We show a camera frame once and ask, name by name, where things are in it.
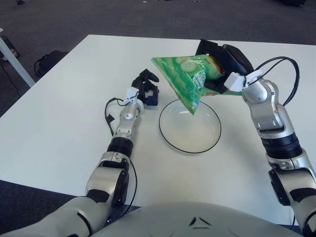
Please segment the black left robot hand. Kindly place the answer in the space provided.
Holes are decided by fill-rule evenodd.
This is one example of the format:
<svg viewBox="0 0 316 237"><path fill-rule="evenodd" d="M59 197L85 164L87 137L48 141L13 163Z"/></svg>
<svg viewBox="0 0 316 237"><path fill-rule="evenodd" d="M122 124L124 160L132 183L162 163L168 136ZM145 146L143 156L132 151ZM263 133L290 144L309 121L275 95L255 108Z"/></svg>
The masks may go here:
<svg viewBox="0 0 316 237"><path fill-rule="evenodd" d="M143 70L132 82L131 86L139 89L137 98L148 106L158 105L159 89L153 82L159 82L158 77L148 69Z"/></svg>

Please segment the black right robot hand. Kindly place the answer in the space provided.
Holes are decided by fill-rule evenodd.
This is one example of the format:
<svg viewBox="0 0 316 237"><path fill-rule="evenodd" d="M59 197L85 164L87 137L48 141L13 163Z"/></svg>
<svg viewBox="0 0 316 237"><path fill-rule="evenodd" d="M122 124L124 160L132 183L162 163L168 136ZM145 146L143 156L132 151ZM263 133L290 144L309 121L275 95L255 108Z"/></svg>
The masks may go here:
<svg viewBox="0 0 316 237"><path fill-rule="evenodd" d="M222 69L222 76L218 79L207 79L204 87L223 94L228 89L224 86L231 73L246 76L254 68L246 56L236 47L228 44L219 46L217 43L202 39L198 45L196 55L207 54L215 59L216 64Z"/></svg>

